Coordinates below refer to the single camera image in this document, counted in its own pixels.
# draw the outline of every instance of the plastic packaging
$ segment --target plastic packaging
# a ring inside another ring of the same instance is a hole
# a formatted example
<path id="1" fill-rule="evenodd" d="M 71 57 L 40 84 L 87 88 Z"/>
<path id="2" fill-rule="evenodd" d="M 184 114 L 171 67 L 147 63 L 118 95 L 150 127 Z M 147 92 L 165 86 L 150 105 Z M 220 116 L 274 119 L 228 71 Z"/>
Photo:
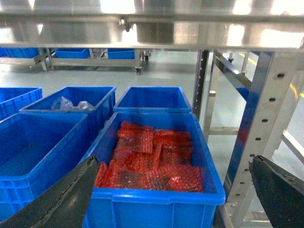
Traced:
<path id="1" fill-rule="evenodd" d="M 51 110 L 60 110 L 60 111 L 73 111 L 73 110 L 94 110 L 94 106 L 92 106 L 87 101 L 80 101 L 77 106 L 73 106 L 73 103 L 66 99 L 64 96 L 58 98 L 51 106 Z"/>

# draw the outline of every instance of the yellow floor line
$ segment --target yellow floor line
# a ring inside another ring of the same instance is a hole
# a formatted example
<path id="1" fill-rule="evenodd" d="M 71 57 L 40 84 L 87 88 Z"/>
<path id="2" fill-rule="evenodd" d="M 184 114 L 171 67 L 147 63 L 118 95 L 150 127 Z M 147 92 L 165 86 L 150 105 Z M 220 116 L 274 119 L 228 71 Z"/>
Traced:
<path id="1" fill-rule="evenodd" d="M 245 55 L 243 54 L 243 53 L 239 53 L 243 58 L 245 58 Z M 254 60 L 252 60 L 251 58 L 248 58 L 248 61 L 250 62 L 250 63 L 252 63 L 253 65 L 257 65 L 257 62 L 256 61 L 254 61 Z"/>

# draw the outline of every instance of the blue plastic crate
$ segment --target blue plastic crate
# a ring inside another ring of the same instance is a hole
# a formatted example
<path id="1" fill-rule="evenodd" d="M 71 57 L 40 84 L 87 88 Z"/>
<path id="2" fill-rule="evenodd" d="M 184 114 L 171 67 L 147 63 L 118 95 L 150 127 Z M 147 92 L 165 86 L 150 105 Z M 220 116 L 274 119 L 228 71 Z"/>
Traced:
<path id="1" fill-rule="evenodd" d="M 87 101 L 95 108 L 92 111 L 68 111 L 69 113 L 88 114 L 91 129 L 94 132 L 104 127 L 105 121 L 110 119 L 115 105 L 115 90 L 113 86 L 69 86 L 47 96 L 39 101 L 22 108 L 21 112 L 62 113 L 67 111 L 51 110 L 52 104 L 60 97 L 69 99 L 74 106 L 80 101 Z"/>
<path id="2" fill-rule="evenodd" d="M 90 56 L 87 48 L 59 48 L 55 53 L 57 58 L 89 58 Z"/>
<path id="3" fill-rule="evenodd" d="M 129 87 L 114 111 L 190 113 L 191 105 L 181 87 Z"/>
<path id="4" fill-rule="evenodd" d="M 86 114 L 15 114 L 0 132 L 0 221 L 71 171 L 92 142 Z"/>
<path id="5" fill-rule="evenodd" d="M 108 48 L 109 59 L 135 59 L 134 49 Z"/>
<path id="6" fill-rule="evenodd" d="M 7 56 L 6 50 L 4 48 L 0 48 L 0 57 Z"/>
<path id="7" fill-rule="evenodd" d="M 34 58 L 39 54 L 38 48 L 11 47 L 5 49 L 10 58 Z"/>
<path id="8" fill-rule="evenodd" d="M 39 87 L 0 88 L 0 120 L 41 98 L 42 89 Z"/>
<path id="9" fill-rule="evenodd" d="M 204 193 L 94 188 L 85 228 L 211 228 L 225 192 L 194 114 L 114 113 L 83 159 L 96 155 L 109 163 L 122 121 L 191 134 L 192 165 L 202 168 Z"/>

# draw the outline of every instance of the epoxy floor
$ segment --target epoxy floor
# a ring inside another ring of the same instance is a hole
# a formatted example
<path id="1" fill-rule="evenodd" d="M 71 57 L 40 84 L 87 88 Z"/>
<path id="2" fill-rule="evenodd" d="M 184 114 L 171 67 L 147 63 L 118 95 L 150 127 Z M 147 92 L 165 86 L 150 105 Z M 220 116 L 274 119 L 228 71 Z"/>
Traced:
<path id="1" fill-rule="evenodd" d="M 233 64 L 241 69 L 243 59 L 239 53 L 234 53 Z M 197 52 L 154 51 L 149 63 L 143 67 L 143 74 L 139 76 L 135 74 L 133 68 L 124 67 L 61 67 L 45 73 L 41 66 L 30 68 L 0 65 L 0 86 L 40 86 L 43 89 L 43 96 L 65 86 L 116 86 L 116 100 L 129 86 L 182 86 L 192 103 L 196 60 Z M 249 79 L 253 77 L 256 61 L 257 56 L 251 53 L 246 74 Z M 211 125 L 239 126 L 246 104 L 245 100 L 223 75 L 220 76 L 218 86 Z M 287 130 L 302 146 L 304 146 L 303 113 L 304 98 L 301 97 Z M 236 136 L 209 137 L 210 152 L 222 181 L 227 172 L 235 139 Z M 273 160 L 304 180 L 304 165 L 283 142 L 275 152 Z M 253 200 L 250 209 L 263 210 L 257 197 Z"/>

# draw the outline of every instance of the metal frame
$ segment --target metal frame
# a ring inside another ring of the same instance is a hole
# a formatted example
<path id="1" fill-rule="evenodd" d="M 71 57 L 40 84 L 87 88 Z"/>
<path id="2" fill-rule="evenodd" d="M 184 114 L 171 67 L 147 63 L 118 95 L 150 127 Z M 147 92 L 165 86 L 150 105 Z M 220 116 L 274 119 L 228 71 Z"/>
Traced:
<path id="1" fill-rule="evenodd" d="M 217 210 L 215 226 L 220 223 L 218 227 L 230 227 L 231 222 L 235 228 L 242 225 L 271 227 L 265 213 L 248 212 L 255 194 L 248 162 L 252 161 L 255 155 L 271 157 L 278 148 L 282 132 L 288 126 L 299 99 L 296 91 L 297 89 L 301 91 L 304 86 L 304 77 L 300 74 L 303 64 L 303 53 L 261 52 L 251 83 L 245 74 L 236 70 L 221 53 L 214 51 L 205 110 L 204 134 L 207 140 L 211 134 L 237 134 L 236 145 L 224 182 L 227 202 L 223 206 L 224 209 L 220 207 L 221 210 Z M 214 76 L 218 80 L 219 71 L 235 88 L 242 86 L 249 90 L 239 131 L 237 127 L 210 127 L 217 88 L 213 80 Z M 286 131 L 282 138 L 303 161 L 303 148 Z"/>
<path id="2" fill-rule="evenodd" d="M 134 67 L 137 74 L 141 74 L 142 72 L 143 62 L 141 58 L 144 52 L 139 49 L 135 49 L 135 59 L 102 58 L 103 53 L 105 53 L 105 50 L 102 48 L 97 53 L 94 53 L 92 48 L 89 48 L 89 51 L 90 58 L 56 58 L 56 55 L 53 55 L 49 58 L 49 61 L 52 66 Z"/>
<path id="3" fill-rule="evenodd" d="M 34 58 L 1 57 L 0 64 L 35 66 L 41 63 L 43 70 L 47 72 L 50 69 L 47 63 L 47 57 L 49 56 L 51 56 L 51 53 L 48 48 L 46 49 L 46 52 L 43 48 L 39 48 L 39 55 Z"/>

